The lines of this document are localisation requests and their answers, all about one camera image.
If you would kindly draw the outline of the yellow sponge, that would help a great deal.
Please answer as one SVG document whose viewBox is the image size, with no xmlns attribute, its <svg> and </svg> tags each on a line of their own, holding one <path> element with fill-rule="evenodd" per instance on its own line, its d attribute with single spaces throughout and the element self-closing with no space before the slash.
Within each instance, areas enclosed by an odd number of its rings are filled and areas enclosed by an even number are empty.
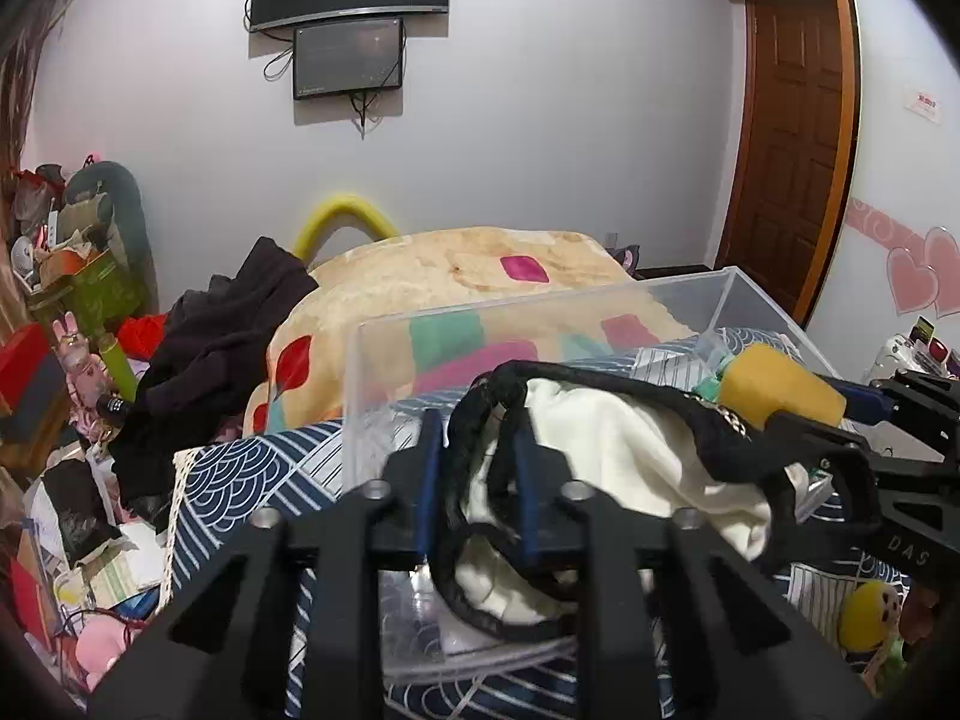
<svg viewBox="0 0 960 720">
<path fill-rule="evenodd" d="M 722 372 L 718 403 L 763 429 L 778 411 L 836 427 L 846 398 L 829 383 L 807 371 L 768 344 L 752 344 Z"/>
</svg>

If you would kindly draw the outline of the cream black-trimmed cloth bag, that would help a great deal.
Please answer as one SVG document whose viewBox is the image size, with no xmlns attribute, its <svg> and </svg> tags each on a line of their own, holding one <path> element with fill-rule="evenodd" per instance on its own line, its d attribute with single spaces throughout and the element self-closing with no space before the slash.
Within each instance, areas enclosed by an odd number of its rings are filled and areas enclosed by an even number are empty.
<svg viewBox="0 0 960 720">
<path fill-rule="evenodd" d="M 703 512 L 748 561 L 796 522 L 809 473 L 732 410 L 674 387 L 550 362 L 480 376 L 448 422 L 433 585 L 460 621 L 511 644 L 573 634 L 576 582 L 524 562 L 511 436 L 525 419 L 571 476 L 627 511 Z"/>
</svg>

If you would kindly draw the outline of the green knitted glove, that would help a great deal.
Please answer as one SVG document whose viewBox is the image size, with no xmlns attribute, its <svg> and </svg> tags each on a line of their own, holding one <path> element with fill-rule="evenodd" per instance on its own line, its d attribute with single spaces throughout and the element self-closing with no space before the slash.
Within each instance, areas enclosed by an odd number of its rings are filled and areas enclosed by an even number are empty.
<svg viewBox="0 0 960 720">
<path fill-rule="evenodd" d="M 718 403 L 719 390 L 721 390 L 721 382 L 727 364 L 729 364 L 729 361 L 721 361 L 718 366 L 713 367 L 708 376 L 698 383 L 697 387 L 693 388 L 693 394 L 697 394 L 698 397 L 711 401 L 711 403 Z"/>
</svg>

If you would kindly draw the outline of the beige patterned blanket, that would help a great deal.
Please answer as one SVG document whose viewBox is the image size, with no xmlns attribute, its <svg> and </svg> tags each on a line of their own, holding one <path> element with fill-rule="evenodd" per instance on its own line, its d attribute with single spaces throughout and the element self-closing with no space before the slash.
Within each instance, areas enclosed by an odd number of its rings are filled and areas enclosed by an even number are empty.
<svg viewBox="0 0 960 720">
<path fill-rule="evenodd" d="M 487 301 L 631 286 L 628 271 L 581 232 L 489 226 L 418 232 L 348 250 L 316 266 L 311 277 L 313 291 L 270 338 L 267 374 L 244 411 L 246 436 L 342 415 L 348 340 L 360 323 L 377 317 L 412 319 L 368 346 L 374 366 L 404 382 L 515 341 L 536 358 L 555 349 L 594 356 L 692 333 L 647 294 L 601 319 L 562 310 L 558 343 L 548 339 L 544 319 L 521 310 L 503 320 L 480 316 L 478 304 Z"/>
</svg>

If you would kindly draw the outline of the yellow face plush toy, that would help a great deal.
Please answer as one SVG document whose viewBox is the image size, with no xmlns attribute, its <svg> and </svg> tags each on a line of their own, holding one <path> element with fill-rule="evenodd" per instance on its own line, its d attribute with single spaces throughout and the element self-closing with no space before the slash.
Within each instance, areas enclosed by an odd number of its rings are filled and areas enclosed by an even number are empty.
<svg viewBox="0 0 960 720">
<path fill-rule="evenodd" d="M 843 601 L 838 618 L 838 644 L 843 650 L 877 650 L 896 628 L 900 593 L 880 580 L 862 583 Z"/>
</svg>

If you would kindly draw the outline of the clear plastic storage box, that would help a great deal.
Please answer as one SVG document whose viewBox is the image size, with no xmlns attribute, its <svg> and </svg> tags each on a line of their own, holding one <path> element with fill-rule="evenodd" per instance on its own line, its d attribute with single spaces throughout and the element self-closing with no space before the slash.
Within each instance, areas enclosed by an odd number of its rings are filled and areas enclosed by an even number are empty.
<svg viewBox="0 0 960 720">
<path fill-rule="evenodd" d="M 755 344 L 814 374 L 836 372 L 799 325 L 735 268 L 363 320 L 347 346 L 348 489 L 381 476 L 389 455 L 416 441 L 425 411 L 438 411 L 446 439 L 452 411 L 472 383 L 506 362 L 548 362 L 619 385 L 647 383 L 719 410 L 713 388 L 729 362 Z M 641 514 L 669 517 L 692 505 L 747 559 L 770 546 L 773 514 L 760 489 L 708 475 L 692 427 L 667 406 L 556 374 L 533 379 L 521 385 L 519 401 L 534 439 L 560 450 L 576 479 Z M 508 525 L 512 501 L 495 514 L 487 484 L 508 408 L 472 418 L 480 422 L 478 449 L 467 449 L 466 489 L 455 500 L 467 523 L 517 538 Z M 483 536 L 467 539 L 466 555 L 454 558 L 452 582 L 464 590 L 467 611 L 524 631 L 573 611 L 573 603 L 534 590 Z M 434 588 L 426 557 L 411 571 L 381 572 L 381 614 L 384 670 L 394 683 L 525 668 L 573 649 L 571 637 L 553 632 L 521 644 L 464 621 Z"/>
</svg>

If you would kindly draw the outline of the brown wooden door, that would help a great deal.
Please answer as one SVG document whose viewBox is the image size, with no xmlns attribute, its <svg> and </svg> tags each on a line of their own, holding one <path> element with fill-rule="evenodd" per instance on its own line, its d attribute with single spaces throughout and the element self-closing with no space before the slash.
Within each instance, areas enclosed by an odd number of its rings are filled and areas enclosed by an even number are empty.
<svg viewBox="0 0 960 720">
<path fill-rule="evenodd" d="M 854 0 L 745 0 L 745 93 L 718 265 L 807 325 L 850 198 L 861 104 Z"/>
</svg>

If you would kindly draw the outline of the yellow foam tube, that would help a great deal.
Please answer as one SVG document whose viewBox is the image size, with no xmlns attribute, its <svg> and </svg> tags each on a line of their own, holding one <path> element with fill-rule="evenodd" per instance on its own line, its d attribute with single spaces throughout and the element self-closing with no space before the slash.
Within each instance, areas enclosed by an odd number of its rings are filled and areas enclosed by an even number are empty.
<svg viewBox="0 0 960 720">
<path fill-rule="evenodd" d="M 311 211 L 306 223 L 296 234 L 291 254 L 304 265 L 309 265 L 332 234 L 344 227 L 359 229 L 371 241 L 384 241 L 398 236 L 395 224 L 370 200 L 356 193 L 332 193 Z"/>
</svg>

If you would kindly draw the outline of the black clothing pile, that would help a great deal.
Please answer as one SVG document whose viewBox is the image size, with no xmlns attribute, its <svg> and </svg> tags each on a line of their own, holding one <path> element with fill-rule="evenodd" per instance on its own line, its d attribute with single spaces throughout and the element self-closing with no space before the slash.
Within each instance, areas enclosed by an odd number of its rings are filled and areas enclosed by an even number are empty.
<svg viewBox="0 0 960 720">
<path fill-rule="evenodd" d="M 109 442 L 122 505 L 145 518 L 174 486 L 172 457 L 210 444 L 267 379 L 267 346 L 291 309 L 317 288 L 306 266 L 270 238 L 252 245 L 232 277 L 174 302 L 163 339 Z"/>
</svg>

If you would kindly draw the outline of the green cylinder bottle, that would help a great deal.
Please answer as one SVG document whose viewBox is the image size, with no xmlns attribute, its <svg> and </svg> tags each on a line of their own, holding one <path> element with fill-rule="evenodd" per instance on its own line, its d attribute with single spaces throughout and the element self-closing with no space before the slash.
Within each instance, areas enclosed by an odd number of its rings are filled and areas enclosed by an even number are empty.
<svg viewBox="0 0 960 720">
<path fill-rule="evenodd" d="M 112 382 L 116 385 L 117 394 L 121 395 L 125 401 L 135 400 L 139 379 L 133 374 L 132 366 L 130 366 L 130 362 L 128 362 L 117 338 L 112 333 L 103 333 L 99 337 L 98 346 L 99 356 L 101 356 Z"/>
</svg>

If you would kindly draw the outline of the pink rabbit plush toy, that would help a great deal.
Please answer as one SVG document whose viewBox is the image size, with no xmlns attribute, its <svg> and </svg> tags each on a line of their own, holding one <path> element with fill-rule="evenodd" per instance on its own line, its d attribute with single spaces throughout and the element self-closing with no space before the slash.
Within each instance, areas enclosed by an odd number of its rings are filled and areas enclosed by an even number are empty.
<svg viewBox="0 0 960 720">
<path fill-rule="evenodd" d="M 98 401 L 112 392 L 106 366 L 91 351 L 71 310 L 52 322 L 52 332 L 71 401 L 70 424 L 91 444 L 101 442 L 110 433 L 109 424 L 98 413 Z"/>
</svg>

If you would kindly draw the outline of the grey-green plush pillow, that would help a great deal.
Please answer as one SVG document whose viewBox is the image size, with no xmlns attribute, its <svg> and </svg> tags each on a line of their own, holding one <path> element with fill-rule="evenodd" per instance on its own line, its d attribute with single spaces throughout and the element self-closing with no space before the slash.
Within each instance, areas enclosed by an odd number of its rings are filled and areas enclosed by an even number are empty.
<svg viewBox="0 0 960 720">
<path fill-rule="evenodd" d="M 156 302 L 155 264 L 142 194 L 132 172 L 116 161 L 98 161 L 82 167 L 68 179 L 65 200 L 76 203 L 94 199 L 99 199 L 99 220 L 107 226 L 107 240 L 114 257 L 142 278 L 149 300 Z"/>
</svg>

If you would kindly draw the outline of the red and grey box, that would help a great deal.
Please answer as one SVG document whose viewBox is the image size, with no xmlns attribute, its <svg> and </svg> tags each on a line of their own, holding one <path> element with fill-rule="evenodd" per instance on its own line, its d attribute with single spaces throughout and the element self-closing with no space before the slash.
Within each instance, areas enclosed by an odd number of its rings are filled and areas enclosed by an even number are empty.
<svg viewBox="0 0 960 720">
<path fill-rule="evenodd" d="M 2 440 L 23 444 L 65 395 L 65 376 L 44 327 L 30 323 L 2 344 Z"/>
</svg>

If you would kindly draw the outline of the striped brown curtain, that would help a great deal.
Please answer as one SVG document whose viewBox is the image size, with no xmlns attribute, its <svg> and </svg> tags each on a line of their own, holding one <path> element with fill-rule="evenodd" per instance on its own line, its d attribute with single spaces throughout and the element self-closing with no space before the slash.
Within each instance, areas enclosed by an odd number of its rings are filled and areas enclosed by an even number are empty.
<svg viewBox="0 0 960 720">
<path fill-rule="evenodd" d="M 21 167 L 41 52 L 53 23 L 70 0 L 39 0 L 2 54 L 2 338 L 28 323 L 14 282 L 8 243 L 13 236 L 14 173 Z"/>
</svg>

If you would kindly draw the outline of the small black wall monitor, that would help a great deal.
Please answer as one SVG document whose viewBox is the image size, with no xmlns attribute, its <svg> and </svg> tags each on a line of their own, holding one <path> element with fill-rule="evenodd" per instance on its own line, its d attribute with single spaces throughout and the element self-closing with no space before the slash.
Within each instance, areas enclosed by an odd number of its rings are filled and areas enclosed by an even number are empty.
<svg viewBox="0 0 960 720">
<path fill-rule="evenodd" d="M 340 20 L 293 32 L 293 99 L 377 93 L 404 83 L 402 18 Z"/>
</svg>

